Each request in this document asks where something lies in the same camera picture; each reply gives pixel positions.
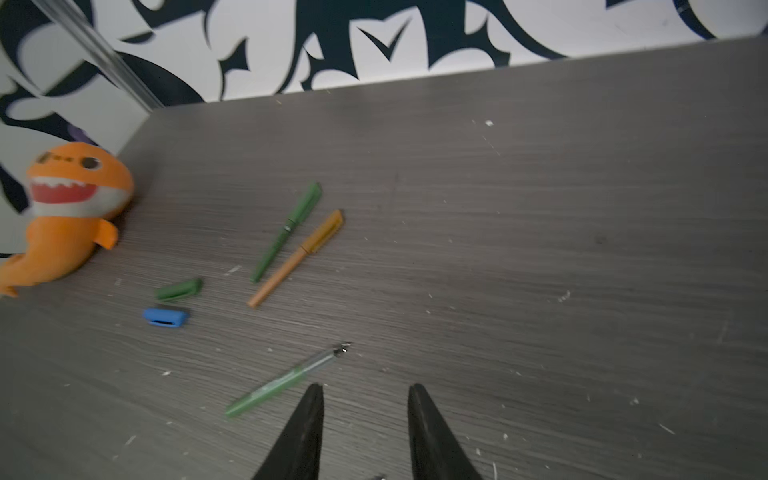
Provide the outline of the light green pen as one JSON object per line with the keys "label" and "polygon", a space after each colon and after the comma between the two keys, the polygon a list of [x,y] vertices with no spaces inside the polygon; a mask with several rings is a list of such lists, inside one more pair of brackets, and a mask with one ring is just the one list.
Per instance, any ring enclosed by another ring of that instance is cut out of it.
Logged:
{"label": "light green pen", "polygon": [[265,274],[265,272],[267,271],[271,263],[276,258],[277,254],[282,249],[282,247],[285,245],[286,241],[288,240],[290,235],[293,233],[295,228],[296,228],[296,224],[294,222],[287,221],[284,224],[280,233],[277,235],[275,240],[266,250],[264,255],[261,257],[261,259],[257,263],[256,267],[252,271],[250,276],[251,282],[257,283],[260,281],[260,279],[263,277],[263,275]]}

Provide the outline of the dark green pen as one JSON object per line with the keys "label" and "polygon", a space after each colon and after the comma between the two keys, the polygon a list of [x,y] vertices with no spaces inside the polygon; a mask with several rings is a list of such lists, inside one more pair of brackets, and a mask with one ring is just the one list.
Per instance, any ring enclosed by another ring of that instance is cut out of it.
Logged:
{"label": "dark green pen", "polygon": [[351,342],[341,342],[333,347],[321,351],[302,363],[293,366],[286,372],[278,375],[269,382],[259,386],[255,390],[244,394],[241,398],[229,405],[225,410],[228,418],[237,417],[246,411],[255,408],[270,400],[284,390],[292,388],[297,383],[303,381],[310,373],[324,368],[333,363],[337,358],[343,356],[352,346]]}

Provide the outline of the dark green pen cap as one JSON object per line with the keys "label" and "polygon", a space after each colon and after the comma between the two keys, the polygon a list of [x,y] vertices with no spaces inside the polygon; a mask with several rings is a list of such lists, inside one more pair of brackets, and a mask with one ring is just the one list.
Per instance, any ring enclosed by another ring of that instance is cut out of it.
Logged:
{"label": "dark green pen cap", "polygon": [[173,302],[198,295],[202,287],[203,280],[201,278],[194,278],[158,288],[154,291],[154,296],[160,302]]}

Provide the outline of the orange pen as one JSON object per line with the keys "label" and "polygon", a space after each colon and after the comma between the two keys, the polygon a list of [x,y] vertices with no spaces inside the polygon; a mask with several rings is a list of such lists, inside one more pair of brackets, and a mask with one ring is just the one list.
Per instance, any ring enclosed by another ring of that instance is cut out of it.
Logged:
{"label": "orange pen", "polygon": [[307,256],[308,252],[305,249],[298,248],[248,300],[247,305],[251,308],[257,308],[261,305]]}

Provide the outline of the orange shark plush toy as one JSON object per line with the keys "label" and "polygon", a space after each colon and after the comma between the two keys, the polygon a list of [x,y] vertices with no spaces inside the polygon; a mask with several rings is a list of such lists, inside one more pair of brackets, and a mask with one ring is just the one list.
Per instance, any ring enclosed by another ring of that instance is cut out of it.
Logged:
{"label": "orange shark plush toy", "polygon": [[128,167],[106,150],[72,142],[53,147],[27,171],[33,219],[26,251],[1,265],[1,294],[60,279],[80,268],[97,247],[110,250],[119,231],[112,220],[134,194]]}

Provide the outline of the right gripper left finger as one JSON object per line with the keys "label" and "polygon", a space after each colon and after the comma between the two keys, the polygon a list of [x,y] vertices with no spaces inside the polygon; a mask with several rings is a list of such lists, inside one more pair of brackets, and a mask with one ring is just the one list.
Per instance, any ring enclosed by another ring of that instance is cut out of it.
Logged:
{"label": "right gripper left finger", "polygon": [[311,384],[253,480],[317,480],[324,425],[324,395]]}

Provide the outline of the light green pen cap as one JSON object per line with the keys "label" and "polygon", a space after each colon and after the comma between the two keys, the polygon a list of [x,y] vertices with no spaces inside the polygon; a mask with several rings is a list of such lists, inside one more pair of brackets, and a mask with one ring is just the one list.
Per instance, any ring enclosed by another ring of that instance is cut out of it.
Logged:
{"label": "light green pen cap", "polygon": [[301,225],[321,199],[322,193],[321,185],[318,182],[313,183],[289,214],[286,220],[285,229],[292,231],[297,226]]}

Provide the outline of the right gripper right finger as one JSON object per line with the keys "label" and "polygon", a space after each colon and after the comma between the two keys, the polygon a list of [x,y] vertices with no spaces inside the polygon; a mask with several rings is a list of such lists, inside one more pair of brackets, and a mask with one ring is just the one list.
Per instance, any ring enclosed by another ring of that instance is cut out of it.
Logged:
{"label": "right gripper right finger", "polygon": [[422,384],[410,386],[407,413],[414,479],[481,479]]}

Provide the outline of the orange pen cap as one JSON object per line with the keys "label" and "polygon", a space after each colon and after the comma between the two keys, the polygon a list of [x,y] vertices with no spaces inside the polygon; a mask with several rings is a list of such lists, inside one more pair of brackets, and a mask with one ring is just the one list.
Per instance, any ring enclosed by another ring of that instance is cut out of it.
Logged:
{"label": "orange pen cap", "polygon": [[317,252],[325,245],[343,226],[344,216],[340,209],[334,210],[330,216],[320,225],[301,245],[307,254]]}

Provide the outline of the blue pen cap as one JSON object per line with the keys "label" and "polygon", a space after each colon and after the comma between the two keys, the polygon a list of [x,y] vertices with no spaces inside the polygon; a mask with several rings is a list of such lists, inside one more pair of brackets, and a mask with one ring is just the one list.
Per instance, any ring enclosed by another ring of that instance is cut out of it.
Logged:
{"label": "blue pen cap", "polygon": [[153,326],[180,328],[185,324],[190,314],[186,310],[148,308],[143,311],[142,316]]}

